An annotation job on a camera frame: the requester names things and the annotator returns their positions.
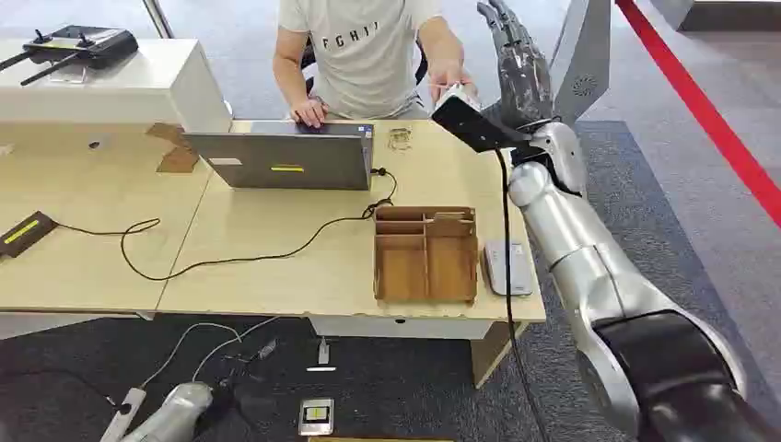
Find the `robot right hand grey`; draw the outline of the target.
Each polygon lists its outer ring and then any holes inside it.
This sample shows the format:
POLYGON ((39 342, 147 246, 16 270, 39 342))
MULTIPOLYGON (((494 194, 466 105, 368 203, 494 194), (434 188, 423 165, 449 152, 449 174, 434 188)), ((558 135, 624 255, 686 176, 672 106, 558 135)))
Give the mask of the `robot right hand grey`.
POLYGON ((508 129, 554 116, 551 78, 543 53, 514 11, 502 0, 478 3, 495 45, 500 98, 481 114, 508 129))

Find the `person's left hand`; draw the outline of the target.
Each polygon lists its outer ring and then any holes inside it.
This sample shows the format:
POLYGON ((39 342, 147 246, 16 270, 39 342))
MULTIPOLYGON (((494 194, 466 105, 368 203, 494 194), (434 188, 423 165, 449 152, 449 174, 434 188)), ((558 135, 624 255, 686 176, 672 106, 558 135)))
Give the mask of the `person's left hand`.
POLYGON ((429 92, 433 104, 452 86, 459 84, 464 92, 473 98, 478 97, 478 90, 468 72, 458 60, 432 61, 428 67, 429 92))

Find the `person's right hand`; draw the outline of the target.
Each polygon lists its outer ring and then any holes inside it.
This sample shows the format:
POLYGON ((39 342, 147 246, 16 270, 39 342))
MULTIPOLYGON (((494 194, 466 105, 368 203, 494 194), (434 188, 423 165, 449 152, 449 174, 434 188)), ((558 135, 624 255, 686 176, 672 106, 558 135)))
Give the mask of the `person's right hand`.
POLYGON ((308 127, 320 128, 326 122, 328 107, 317 98, 303 99, 291 107, 291 118, 308 127))

